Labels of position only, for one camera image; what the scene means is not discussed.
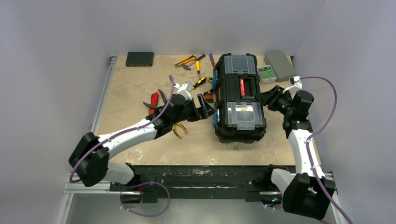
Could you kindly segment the black tool box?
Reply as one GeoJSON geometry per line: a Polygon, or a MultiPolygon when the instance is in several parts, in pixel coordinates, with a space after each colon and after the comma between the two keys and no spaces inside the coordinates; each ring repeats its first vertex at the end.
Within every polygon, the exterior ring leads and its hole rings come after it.
{"type": "Polygon", "coordinates": [[[213,127],[221,143],[254,143],[267,128],[255,55],[223,54],[213,68],[213,127]]]}

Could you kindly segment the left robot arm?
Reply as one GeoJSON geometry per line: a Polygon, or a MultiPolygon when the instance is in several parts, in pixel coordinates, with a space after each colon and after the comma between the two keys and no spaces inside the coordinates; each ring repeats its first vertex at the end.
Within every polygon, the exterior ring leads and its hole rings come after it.
{"type": "Polygon", "coordinates": [[[72,175],[77,174],[78,179],[70,176],[69,181],[82,182],[86,187],[110,181],[120,183],[128,191],[137,189],[139,178],[132,165],[113,164],[110,160],[126,149],[168,134],[177,123],[213,116],[216,110],[202,94],[197,97],[200,107],[196,107],[192,98],[172,94],[164,105],[155,107],[152,114],[132,126],[99,136],[93,132],[84,134],[68,159],[72,175]]]}

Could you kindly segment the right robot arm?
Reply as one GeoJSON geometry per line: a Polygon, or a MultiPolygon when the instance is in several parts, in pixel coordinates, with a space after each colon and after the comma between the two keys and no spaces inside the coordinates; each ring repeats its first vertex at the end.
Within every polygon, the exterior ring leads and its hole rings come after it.
{"type": "Polygon", "coordinates": [[[314,102],[311,93],[298,90],[294,96],[289,91],[275,86],[273,89],[258,93],[256,100],[270,111],[283,115],[283,130],[294,156],[296,174],[276,166],[262,177],[263,186],[282,193],[282,207],[287,213],[322,220],[330,205],[328,196],[335,191],[335,183],[326,179],[318,160],[312,141],[312,125],[308,120],[309,109],[314,102]]]}

